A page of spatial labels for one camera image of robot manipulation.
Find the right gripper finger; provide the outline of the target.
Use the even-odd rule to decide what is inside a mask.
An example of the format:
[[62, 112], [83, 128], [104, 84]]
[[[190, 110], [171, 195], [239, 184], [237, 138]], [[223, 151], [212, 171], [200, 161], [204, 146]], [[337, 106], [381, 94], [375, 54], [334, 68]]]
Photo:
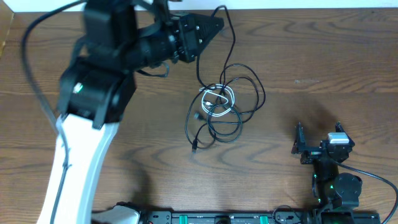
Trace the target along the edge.
[[335, 131], [334, 140], [350, 140], [340, 121], [335, 124]]
[[306, 147], [306, 140], [303, 132], [301, 123], [298, 123], [295, 127], [295, 141], [294, 141], [294, 152], [303, 152]]

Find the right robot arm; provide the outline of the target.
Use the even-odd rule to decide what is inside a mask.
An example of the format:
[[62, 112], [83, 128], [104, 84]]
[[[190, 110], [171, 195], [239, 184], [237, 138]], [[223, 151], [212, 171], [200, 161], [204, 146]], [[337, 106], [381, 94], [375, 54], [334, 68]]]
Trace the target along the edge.
[[312, 192], [319, 203], [305, 215], [304, 223], [356, 223], [353, 209], [359, 206], [363, 181], [357, 175], [338, 170], [354, 146], [340, 123], [335, 124], [335, 131], [328, 133], [319, 146], [308, 146], [302, 125], [296, 125], [292, 154], [301, 155], [301, 164], [313, 166]]

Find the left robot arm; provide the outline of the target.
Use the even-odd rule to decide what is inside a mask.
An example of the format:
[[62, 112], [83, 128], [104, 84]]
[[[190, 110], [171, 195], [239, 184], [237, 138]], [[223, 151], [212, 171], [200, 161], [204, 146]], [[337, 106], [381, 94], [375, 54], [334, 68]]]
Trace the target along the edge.
[[167, 1], [86, 1], [85, 34], [60, 77], [58, 138], [39, 223], [89, 223], [101, 168], [136, 90], [135, 73], [190, 63], [222, 18], [172, 14]]

